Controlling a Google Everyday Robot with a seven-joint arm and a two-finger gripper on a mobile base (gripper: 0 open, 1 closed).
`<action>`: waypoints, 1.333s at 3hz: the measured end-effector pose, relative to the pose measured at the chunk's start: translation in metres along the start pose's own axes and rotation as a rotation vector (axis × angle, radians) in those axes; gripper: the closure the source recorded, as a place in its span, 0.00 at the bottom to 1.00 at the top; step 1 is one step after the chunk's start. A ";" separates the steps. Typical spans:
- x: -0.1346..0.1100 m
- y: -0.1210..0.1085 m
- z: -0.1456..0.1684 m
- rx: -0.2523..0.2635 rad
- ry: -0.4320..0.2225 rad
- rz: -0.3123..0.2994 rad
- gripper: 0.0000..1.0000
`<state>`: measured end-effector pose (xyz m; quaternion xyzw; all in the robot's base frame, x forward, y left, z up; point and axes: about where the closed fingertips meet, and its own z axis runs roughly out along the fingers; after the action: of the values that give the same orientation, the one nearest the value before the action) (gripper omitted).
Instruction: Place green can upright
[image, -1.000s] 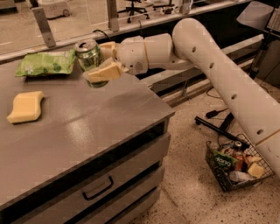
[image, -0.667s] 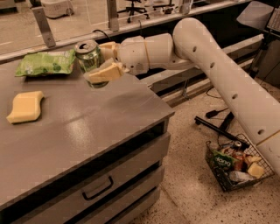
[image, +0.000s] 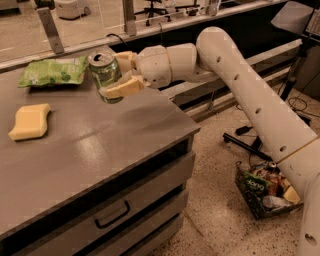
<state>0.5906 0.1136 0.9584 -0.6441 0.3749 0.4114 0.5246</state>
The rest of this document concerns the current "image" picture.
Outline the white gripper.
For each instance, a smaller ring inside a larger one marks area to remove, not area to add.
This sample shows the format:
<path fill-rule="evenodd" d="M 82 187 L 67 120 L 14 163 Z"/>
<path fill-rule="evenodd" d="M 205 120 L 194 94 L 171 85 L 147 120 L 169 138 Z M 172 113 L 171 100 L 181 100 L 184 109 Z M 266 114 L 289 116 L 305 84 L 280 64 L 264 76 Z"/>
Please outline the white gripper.
<path fill-rule="evenodd" d="M 130 96 L 149 86 L 162 88 L 171 82 L 169 57 L 166 48 L 161 45 L 147 47 L 138 55 L 132 51 L 119 52 L 115 58 L 120 71 L 127 73 L 118 81 L 99 89 L 100 95 L 106 99 Z M 140 75 L 130 71 L 135 67 Z"/>

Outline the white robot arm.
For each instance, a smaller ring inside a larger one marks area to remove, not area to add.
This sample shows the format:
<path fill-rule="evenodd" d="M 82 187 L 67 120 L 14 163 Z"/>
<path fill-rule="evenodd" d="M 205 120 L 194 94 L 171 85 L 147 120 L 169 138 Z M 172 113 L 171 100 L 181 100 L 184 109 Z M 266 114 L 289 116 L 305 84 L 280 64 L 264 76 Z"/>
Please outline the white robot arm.
<path fill-rule="evenodd" d="M 253 70 L 224 30 L 208 27 L 194 44 L 147 47 L 114 57 L 124 76 L 99 90 L 107 99 L 177 80 L 222 79 L 304 203 L 296 256 L 320 256 L 320 138 Z"/>

